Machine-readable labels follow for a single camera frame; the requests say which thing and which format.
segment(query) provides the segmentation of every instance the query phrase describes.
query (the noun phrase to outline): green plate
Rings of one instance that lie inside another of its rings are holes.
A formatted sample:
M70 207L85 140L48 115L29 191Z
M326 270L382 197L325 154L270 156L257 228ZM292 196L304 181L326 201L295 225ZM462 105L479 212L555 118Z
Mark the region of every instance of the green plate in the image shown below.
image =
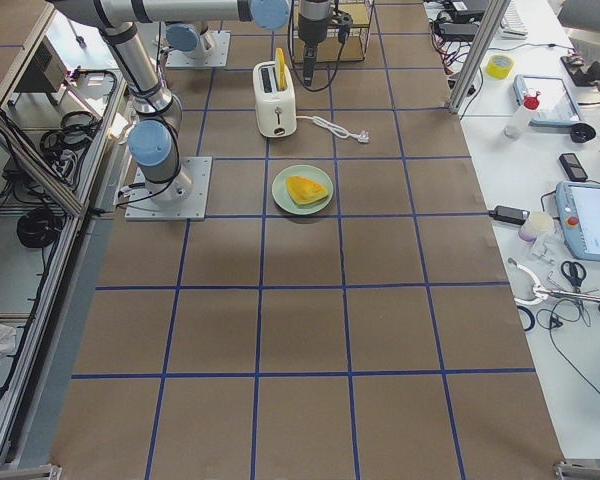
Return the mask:
M322 184L329 192L329 195L309 205L298 205L289 196L286 185L287 178L296 175ZM273 194L273 199L283 210L295 215L311 215L312 213L319 212L329 204L331 197L333 197L333 183L329 175L317 167L312 167L311 165L294 165L285 168L273 179L271 193Z

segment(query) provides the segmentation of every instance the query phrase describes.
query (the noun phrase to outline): metal mounting plate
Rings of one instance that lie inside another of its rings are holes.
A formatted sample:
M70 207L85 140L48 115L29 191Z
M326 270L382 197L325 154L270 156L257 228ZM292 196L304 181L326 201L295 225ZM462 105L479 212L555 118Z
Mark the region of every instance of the metal mounting plate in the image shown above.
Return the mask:
M186 168L193 178L193 191L181 202L172 205L158 205L149 198L127 205L124 217L127 220L164 221L164 220L204 220L211 180L211 157L183 157L182 168ZM138 169L134 182L144 182L144 175ZM139 188L131 192L129 201L149 195L147 190Z
M169 52L169 58L167 59L167 68L212 68L212 67L225 67L227 65L227 58L229 57L229 42L231 41L231 34L227 31L220 30L213 32L216 37L216 49L214 52L202 59L197 60L195 58L189 58L184 53L173 50Z

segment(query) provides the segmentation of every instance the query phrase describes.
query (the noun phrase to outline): white table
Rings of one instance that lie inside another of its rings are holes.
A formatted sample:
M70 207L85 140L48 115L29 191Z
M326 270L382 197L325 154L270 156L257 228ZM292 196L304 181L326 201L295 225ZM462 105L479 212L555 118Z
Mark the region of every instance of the white table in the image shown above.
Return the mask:
M570 46L567 35L545 0L515 0L518 12L529 29L524 41L494 39L492 46L511 48L521 43L555 43ZM486 65L491 54L484 59ZM511 140L502 130L517 108L512 82L518 73L561 76L571 86L571 81L560 63L566 54L563 48L524 46L507 52L514 61L514 69L504 80L484 75L481 93L470 105L463 121L464 130L474 166L480 181L485 202L489 208L498 204L540 210L540 196L555 189L556 184L568 180L558 163L558 156L574 152L593 180L600 181L600 140L586 144L573 143L564 132L546 133L531 129L518 140ZM593 88L573 88L580 102L600 101ZM600 137L600 107L582 107L587 123L596 128ZM545 199L549 206L552 198ZM507 264L513 257L531 267L541 278L558 269L570 255L564 245L555 248L555 266L529 253L530 246L517 236L513 226L493 225L498 246L514 293L530 297L530 279ZM588 271L584 289L598 288L600 295L600 263L582 262ZM565 287L568 283L559 274L552 278ZM553 337L564 353L600 389L600 313L590 304L592 325L582 322L565 324L554 330ZM568 459L600 459L600 397L587 385L553 347L549 332L536 328L527 334L533 360L542 384L551 418L562 451Z

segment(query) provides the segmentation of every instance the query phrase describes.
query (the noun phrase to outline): white cup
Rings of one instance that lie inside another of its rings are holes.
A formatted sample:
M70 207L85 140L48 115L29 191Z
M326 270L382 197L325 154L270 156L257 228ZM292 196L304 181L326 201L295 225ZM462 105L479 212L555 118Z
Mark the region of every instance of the white cup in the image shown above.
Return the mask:
M533 242L545 232L554 228L553 218L546 212L531 212L518 230L518 236L525 242Z

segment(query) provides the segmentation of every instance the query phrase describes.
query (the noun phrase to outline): tape roll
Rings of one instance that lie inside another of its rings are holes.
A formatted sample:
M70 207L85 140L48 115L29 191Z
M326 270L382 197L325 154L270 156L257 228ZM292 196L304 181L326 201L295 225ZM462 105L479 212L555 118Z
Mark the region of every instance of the tape roll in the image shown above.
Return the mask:
M493 78L502 80L513 68L513 59L506 55L493 55L489 59L486 72Z

